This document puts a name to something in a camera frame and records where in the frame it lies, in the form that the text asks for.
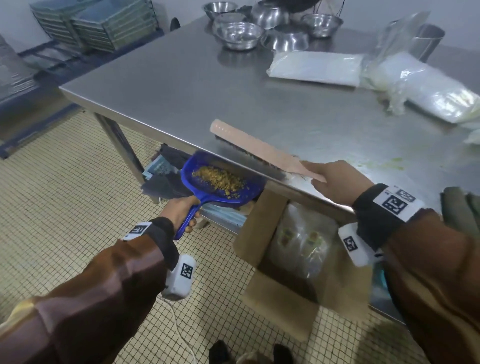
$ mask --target table leg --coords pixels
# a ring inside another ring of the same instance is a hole
[[[106,118],[100,114],[95,114],[95,117],[110,138],[110,141],[117,152],[123,158],[128,168],[130,168],[132,171],[135,178],[140,184],[143,184],[145,182],[144,176],[142,175],[144,172],[144,167],[133,151],[132,146],[125,137],[125,134],[120,129],[120,126],[116,123],[116,121]],[[160,202],[158,198],[151,197],[151,199],[155,204]]]

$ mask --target white wall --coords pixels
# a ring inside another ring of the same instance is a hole
[[[28,3],[35,0],[1,0],[0,34],[18,52],[47,42],[30,12]],[[169,21],[177,17],[182,26],[204,15],[201,7],[208,0],[153,0],[166,11],[162,21],[168,29]],[[235,0],[239,5],[252,5],[255,0]],[[330,0],[338,9],[342,0]],[[321,6],[328,9],[326,0]],[[444,45],[480,51],[480,1],[478,0],[346,0],[342,18],[344,27],[371,32],[403,15],[432,9],[429,22],[446,31]]]

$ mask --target cardboard box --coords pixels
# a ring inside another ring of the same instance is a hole
[[[235,253],[257,268],[243,302],[300,341],[307,341],[320,306],[350,320],[367,317],[372,268],[353,265],[340,239],[332,246],[320,275],[300,279],[264,258],[289,199],[265,190],[233,243]],[[340,225],[352,214],[320,201],[309,204]]]

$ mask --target brown sleeve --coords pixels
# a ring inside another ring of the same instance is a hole
[[[480,249],[433,211],[384,246],[389,290],[434,363],[480,363]]]
[[[3,363],[103,363],[137,332],[167,268],[149,236],[118,241],[45,297],[20,303],[0,326]]]

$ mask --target beige floor tile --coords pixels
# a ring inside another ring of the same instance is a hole
[[[125,130],[147,163],[159,143]],[[81,112],[0,161],[0,321],[14,305],[47,293],[81,272],[90,259],[162,205],[142,196],[95,119]],[[322,309],[300,343],[241,302],[253,270],[231,247],[233,236],[208,226],[182,238],[179,250],[197,260],[191,295],[173,303],[182,336],[200,363],[223,339],[235,356],[271,355],[283,343],[298,363],[426,363],[409,333],[371,313],[356,324]],[[189,363],[172,314],[158,298],[117,363]]]

